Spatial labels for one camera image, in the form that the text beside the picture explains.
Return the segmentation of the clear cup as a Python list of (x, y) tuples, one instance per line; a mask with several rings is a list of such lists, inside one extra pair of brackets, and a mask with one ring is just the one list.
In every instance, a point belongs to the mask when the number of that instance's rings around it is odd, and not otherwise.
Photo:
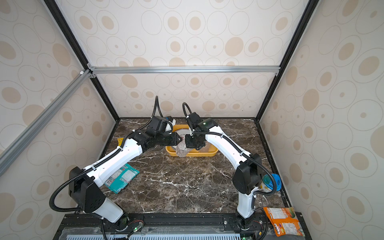
[(186, 157), (187, 154), (191, 151), (192, 149), (189, 149), (185, 143), (185, 141), (181, 141), (177, 146), (176, 146), (176, 154), (178, 157), (183, 158)]

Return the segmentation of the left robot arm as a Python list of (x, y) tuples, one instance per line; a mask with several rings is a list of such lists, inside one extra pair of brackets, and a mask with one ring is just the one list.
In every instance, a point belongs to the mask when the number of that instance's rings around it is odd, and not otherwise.
[[(142, 127), (123, 138), (121, 145), (95, 162), (80, 169), (75, 167), (70, 178), (60, 185), (50, 197), (49, 205), (56, 212), (83, 211), (96, 214), (111, 223), (117, 223), (124, 211), (101, 191), (100, 187), (121, 167), (142, 153), (156, 146), (176, 146), (182, 141), (173, 131), (176, 121), (171, 116), (152, 115)], [(70, 197), (77, 203), (76, 208), (60, 208), (55, 204), (58, 194), (68, 188)]]

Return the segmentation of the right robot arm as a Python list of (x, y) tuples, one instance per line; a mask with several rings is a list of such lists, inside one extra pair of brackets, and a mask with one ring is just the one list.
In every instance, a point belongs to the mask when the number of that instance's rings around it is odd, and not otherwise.
[[(187, 103), (182, 104), (183, 112), (191, 133), (185, 136), (186, 147), (199, 150), (208, 142), (215, 146), (232, 164), (235, 173), (232, 182), (239, 192), (237, 213), (247, 220), (254, 213), (254, 196), (271, 196), (277, 191), (277, 183), (273, 175), (263, 166), (258, 154), (241, 148), (219, 127), (213, 119), (202, 119), (197, 113), (192, 112)], [(273, 188), (270, 192), (259, 189), (262, 172), (269, 176)]]

